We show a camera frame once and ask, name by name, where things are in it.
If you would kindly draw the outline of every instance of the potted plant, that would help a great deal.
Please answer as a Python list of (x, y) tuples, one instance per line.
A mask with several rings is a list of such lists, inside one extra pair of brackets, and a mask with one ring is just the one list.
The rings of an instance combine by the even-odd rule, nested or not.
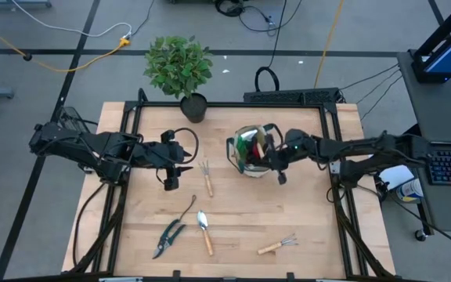
[(195, 91), (211, 78), (213, 63), (207, 58), (211, 56), (208, 47), (202, 49), (199, 42), (193, 41), (194, 36), (189, 41), (179, 36), (156, 38), (146, 53), (144, 75), (150, 77), (150, 84), (163, 90), (165, 95), (178, 99), (184, 94), (180, 109), (191, 122), (197, 123), (204, 120), (207, 100)]

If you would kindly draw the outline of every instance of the yellow cable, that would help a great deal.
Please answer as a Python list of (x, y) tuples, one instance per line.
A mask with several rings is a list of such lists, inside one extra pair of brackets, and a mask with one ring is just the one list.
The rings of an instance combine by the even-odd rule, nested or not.
[[(20, 55), (22, 55), (22, 56), (26, 56), (26, 53), (22, 52), (20, 49), (18, 49), (17, 47), (15, 47), (13, 44), (11, 44), (10, 42), (6, 41), (6, 39), (4, 39), (1, 35), (0, 35), (0, 40), (1, 40), (3, 43), (5, 43), (8, 47), (10, 47), (11, 49), (13, 49), (13, 51), (17, 52), (18, 54), (20, 54)], [(69, 69), (69, 70), (60, 70), (60, 69), (56, 69), (55, 67), (50, 67), (50, 66), (47, 65), (46, 63), (40, 62), (40, 61), (38, 61), (38, 60), (32, 60), (31, 62), (36, 63), (36, 64), (40, 65), (41, 67), (44, 67), (44, 68), (46, 68), (46, 69), (48, 69), (48, 70), (56, 71), (56, 72), (72, 72), (72, 71), (78, 71), (78, 70), (80, 70), (80, 69), (83, 69), (83, 68), (85, 68), (85, 67), (91, 65), (92, 63), (96, 62), (97, 60), (100, 60), (100, 59), (102, 59), (102, 58), (105, 58), (105, 57), (107, 57), (107, 56), (110, 56), (110, 55), (114, 54), (117, 50), (119, 50), (119, 49), (121, 49), (121, 48), (123, 48), (123, 47), (125, 47), (126, 45), (129, 45), (129, 44), (130, 44), (130, 41), (129, 41), (128, 39), (122, 38), (122, 39), (120, 40), (119, 45), (118, 45), (114, 50), (112, 50), (112, 51), (110, 51), (110, 52), (108, 52), (108, 53), (106, 53), (106, 54), (104, 54), (104, 55), (98, 56), (98, 57), (94, 58), (93, 60), (87, 62), (86, 64), (84, 64), (84, 65), (82, 65), (82, 66), (80, 66), (80, 67), (76, 67), (76, 68), (74, 68), (74, 69)]]
[(325, 56), (327, 55), (327, 50), (330, 47), (330, 42), (332, 41), (332, 35), (334, 34), (335, 26), (338, 22), (338, 17), (341, 15), (342, 6), (344, 5), (344, 0), (341, 0), (341, 3), (338, 5), (337, 13), (335, 14), (334, 24), (332, 24), (332, 28), (330, 29), (330, 33), (328, 34), (327, 43), (325, 44), (325, 49), (323, 50), (323, 55), (321, 56), (321, 60), (319, 61), (318, 72), (316, 73), (316, 80), (314, 81), (314, 88), (318, 85), (319, 73), (321, 72), (321, 68), (323, 67), (323, 62), (325, 61)]

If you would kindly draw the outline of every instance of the wooden tabletop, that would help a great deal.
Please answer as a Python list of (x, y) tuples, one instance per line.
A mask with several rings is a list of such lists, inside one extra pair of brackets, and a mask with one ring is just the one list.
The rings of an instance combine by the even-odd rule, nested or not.
[[(104, 103), (97, 132), (118, 131), (123, 106), (124, 103)], [(337, 108), (342, 138), (363, 138), (356, 105), (339, 104)], [(195, 125), (178, 107), (143, 108), (139, 133), (144, 135), (144, 141), (160, 141), (160, 134), (168, 129), (189, 127), (199, 136), (200, 149), (191, 164), (195, 168), (180, 177), (180, 188), (174, 191), (164, 191), (154, 170), (132, 169), (114, 274), (169, 277), (178, 269), (183, 277), (283, 278), (287, 272), (293, 272), (297, 278), (345, 278), (334, 206), (325, 197), (330, 187), (328, 172), (321, 172), (309, 159), (299, 161), (290, 164), (287, 183), (280, 186), (275, 172), (252, 179), (238, 173), (226, 160), (226, 138), (245, 125), (268, 123), (276, 123), (283, 134), (290, 128), (299, 128), (308, 134), (322, 135), (319, 112), (313, 109), (212, 107), (205, 120)], [(189, 133), (177, 133), (176, 140), (193, 152), (194, 139)], [(207, 194), (197, 165), (204, 160), (209, 160), (213, 198)], [(360, 184), (375, 189), (370, 177), (364, 177)], [(96, 175), (85, 177), (78, 211), (98, 186)], [(377, 197), (362, 190), (353, 193), (363, 240), (385, 269), (394, 273)], [(189, 206), (194, 194), (197, 200), (182, 219), (187, 227), (161, 257), (152, 259), (164, 229)], [(106, 188), (85, 209), (79, 228), (78, 258), (98, 235), (105, 196)], [(208, 255), (197, 225), (200, 209), (207, 215), (213, 256)], [(259, 248), (292, 233), (296, 233), (298, 246), (257, 254)], [(72, 238), (73, 234), (64, 270), (73, 266)], [(355, 254), (350, 237), (348, 241)], [(104, 248), (105, 268), (110, 239)], [(357, 263), (353, 263), (353, 268), (358, 273)]]

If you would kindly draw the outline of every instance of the wooden handle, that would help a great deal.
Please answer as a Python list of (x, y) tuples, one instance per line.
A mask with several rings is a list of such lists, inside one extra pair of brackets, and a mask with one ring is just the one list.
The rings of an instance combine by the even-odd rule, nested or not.
[(262, 149), (262, 145), (257, 142), (257, 150), (258, 150), (258, 156), (260, 156), (260, 158), (263, 158), (265, 156), (264, 154), (264, 150)]
[(210, 176), (205, 175), (204, 179), (207, 181), (208, 195), (210, 195), (210, 197), (213, 197), (213, 189), (211, 188)]
[(274, 244), (272, 244), (272, 245), (270, 245), (268, 247), (265, 247), (265, 248), (262, 248), (262, 249), (258, 250), (257, 253), (259, 255), (264, 255), (268, 251), (274, 251), (277, 248), (281, 248), (281, 246), (282, 246), (281, 242), (274, 243)]
[(207, 243), (208, 254), (210, 256), (213, 255), (213, 247), (211, 246), (210, 234), (208, 234), (208, 230), (203, 230), (204, 240)]

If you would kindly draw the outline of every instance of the black plant pot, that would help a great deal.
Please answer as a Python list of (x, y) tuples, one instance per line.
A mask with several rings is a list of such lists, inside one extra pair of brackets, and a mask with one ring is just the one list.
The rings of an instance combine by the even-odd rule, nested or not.
[(184, 97), (180, 101), (180, 110), (190, 122), (202, 122), (207, 112), (207, 99), (199, 93), (193, 93), (189, 99)]

